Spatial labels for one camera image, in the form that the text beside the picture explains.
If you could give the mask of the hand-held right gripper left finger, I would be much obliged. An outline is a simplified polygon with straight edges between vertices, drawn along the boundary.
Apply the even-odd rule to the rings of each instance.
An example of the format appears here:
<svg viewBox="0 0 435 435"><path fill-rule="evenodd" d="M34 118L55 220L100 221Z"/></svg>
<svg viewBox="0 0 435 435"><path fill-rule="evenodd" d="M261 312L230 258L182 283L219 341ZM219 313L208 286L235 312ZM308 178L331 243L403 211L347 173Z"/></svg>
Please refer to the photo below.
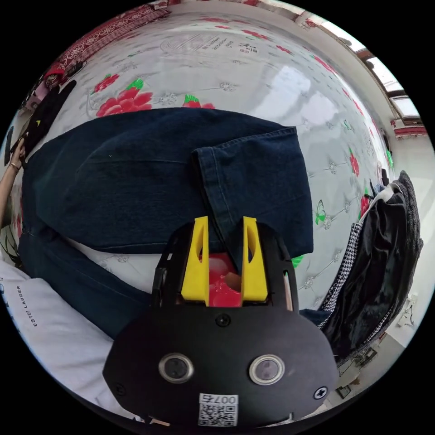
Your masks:
<svg viewBox="0 0 435 435"><path fill-rule="evenodd" d="M209 306L208 217L195 219L181 296L184 301Z"/></svg>

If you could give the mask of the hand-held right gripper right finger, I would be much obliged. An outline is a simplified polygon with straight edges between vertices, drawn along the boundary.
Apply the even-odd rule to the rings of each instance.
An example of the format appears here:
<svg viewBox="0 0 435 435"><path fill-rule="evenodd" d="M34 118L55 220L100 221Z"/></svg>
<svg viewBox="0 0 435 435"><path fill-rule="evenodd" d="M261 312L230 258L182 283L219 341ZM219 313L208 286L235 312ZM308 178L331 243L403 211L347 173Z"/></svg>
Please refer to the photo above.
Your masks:
<svg viewBox="0 0 435 435"><path fill-rule="evenodd" d="M242 302L265 302L268 298L257 221L243 217Z"/></svg>

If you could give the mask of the person's left hand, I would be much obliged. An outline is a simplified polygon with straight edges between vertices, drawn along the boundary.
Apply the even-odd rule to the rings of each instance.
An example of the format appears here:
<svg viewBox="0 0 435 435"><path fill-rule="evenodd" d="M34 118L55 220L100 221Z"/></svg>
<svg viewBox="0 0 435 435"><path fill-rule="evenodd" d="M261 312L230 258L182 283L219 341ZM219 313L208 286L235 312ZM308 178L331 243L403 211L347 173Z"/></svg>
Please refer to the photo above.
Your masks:
<svg viewBox="0 0 435 435"><path fill-rule="evenodd" d="M22 167L23 160L25 159L24 141L24 138L20 139L10 158L10 166L14 169L15 172L19 172Z"/></svg>

